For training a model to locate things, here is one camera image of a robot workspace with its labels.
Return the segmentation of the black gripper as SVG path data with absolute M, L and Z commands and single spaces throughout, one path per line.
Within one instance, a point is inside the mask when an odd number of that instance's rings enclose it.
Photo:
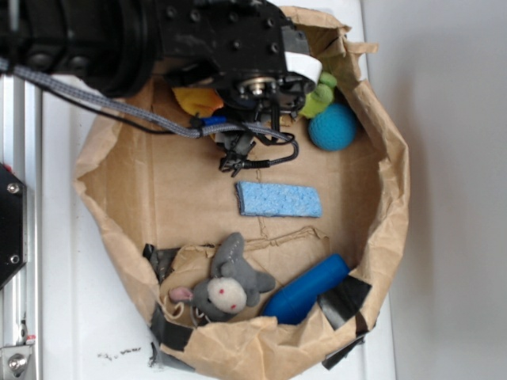
M 154 74 L 181 88 L 212 88 L 259 118 L 297 114 L 322 72 L 305 33 L 268 1 L 156 1 Z

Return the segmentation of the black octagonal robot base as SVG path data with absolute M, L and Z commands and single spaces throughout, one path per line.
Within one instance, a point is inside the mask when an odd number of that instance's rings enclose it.
M 25 265 L 26 187 L 1 164 L 1 289 Z

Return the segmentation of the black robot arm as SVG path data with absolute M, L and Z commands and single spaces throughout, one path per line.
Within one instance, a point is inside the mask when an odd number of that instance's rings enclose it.
M 154 76 L 210 88 L 251 116 L 299 111 L 322 72 L 305 34 L 267 1 L 4 1 L 1 57 L 109 98 Z

